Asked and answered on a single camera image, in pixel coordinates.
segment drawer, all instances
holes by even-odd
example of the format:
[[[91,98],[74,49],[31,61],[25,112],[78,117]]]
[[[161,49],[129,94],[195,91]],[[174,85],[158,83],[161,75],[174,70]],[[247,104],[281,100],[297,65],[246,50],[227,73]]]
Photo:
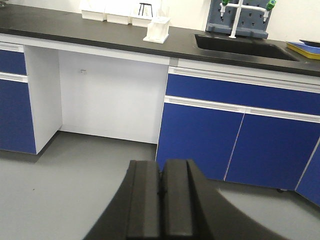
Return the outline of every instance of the drawer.
[[[0,42],[0,72],[27,74],[23,46]]]
[[[320,94],[302,90],[169,74],[166,95],[320,115]]]

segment yellow tray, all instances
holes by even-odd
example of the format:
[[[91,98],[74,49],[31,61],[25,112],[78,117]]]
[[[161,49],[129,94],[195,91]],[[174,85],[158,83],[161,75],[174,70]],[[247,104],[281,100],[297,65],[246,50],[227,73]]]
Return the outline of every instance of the yellow tray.
[[[289,43],[289,42],[286,43],[286,46],[287,46],[289,49],[297,52],[298,54],[301,54],[301,55],[305,56],[305,57],[308,58],[308,59],[320,60],[320,54],[308,52],[308,51],[306,51],[306,50],[303,50],[303,49],[301,49],[301,48],[299,48],[299,47],[297,47],[297,46]]]

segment cabinet handle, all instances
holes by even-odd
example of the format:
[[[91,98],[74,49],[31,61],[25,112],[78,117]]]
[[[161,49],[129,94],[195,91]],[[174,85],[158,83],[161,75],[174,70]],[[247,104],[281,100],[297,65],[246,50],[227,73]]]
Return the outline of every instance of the cabinet handle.
[[[189,69],[189,68],[181,68],[181,67],[173,67],[173,66],[169,67],[168,73],[174,74],[174,75],[182,75],[182,76],[189,76],[189,77],[196,77],[196,78],[212,79],[212,80],[241,83],[241,84],[251,84],[251,85],[257,85],[257,86],[320,94],[320,85],[267,78],[262,76],[247,76],[247,75],[236,74],[236,73],[205,71],[205,70]]]
[[[289,119],[297,120],[303,122],[320,123],[320,115],[311,115],[298,112],[289,112],[273,109],[258,108],[252,106],[242,106],[230,103],[206,101],[199,99],[192,99],[179,96],[166,95],[164,97],[164,102],[167,104],[177,104],[196,108],[213,109],[228,111],[234,113],[244,113],[249,115],[259,115],[265,117],[279,118],[279,119]]]
[[[289,111],[258,109],[258,108],[248,107],[245,113],[252,114],[252,115],[280,118],[280,119],[291,119],[291,120],[311,122],[311,123],[320,123],[320,116],[289,112]]]
[[[0,42],[0,50],[23,53],[24,46],[13,43]]]
[[[7,81],[13,81],[13,82],[28,83],[27,76],[12,74],[12,73],[0,72],[0,79],[7,80]]]
[[[168,95],[165,96],[164,102],[168,104],[185,105],[190,107],[222,110],[222,111],[235,112],[235,113],[244,113],[246,110],[245,107],[237,106],[234,104],[215,102],[215,101],[205,101],[205,100],[198,100],[198,99],[191,99],[191,98],[177,97],[177,96],[168,96]]]

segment black countertop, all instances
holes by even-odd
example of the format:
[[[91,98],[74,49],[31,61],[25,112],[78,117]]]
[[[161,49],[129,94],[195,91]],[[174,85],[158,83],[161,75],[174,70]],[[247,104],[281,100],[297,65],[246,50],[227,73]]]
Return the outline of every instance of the black countertop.
[[[320,77],[320,60],[295,53],[283,41],[258,40],[285,49],[298,61],[201,49],[197,47],[195,34],[210,33],[172,26],[164,44],[146,42],[144,27],[87,20],[79,13],[37,7],[8,4],[0,8],[0,33]]]

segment black sink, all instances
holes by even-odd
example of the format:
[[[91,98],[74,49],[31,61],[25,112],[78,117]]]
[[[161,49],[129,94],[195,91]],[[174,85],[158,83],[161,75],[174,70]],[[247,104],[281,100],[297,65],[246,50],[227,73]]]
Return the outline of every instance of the black sink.
[[[298,61],[284,49],[263,40],[231,39],[228,37],[195,35],[197,46],[201,49],[220,52],[259,56],[272,59]]]

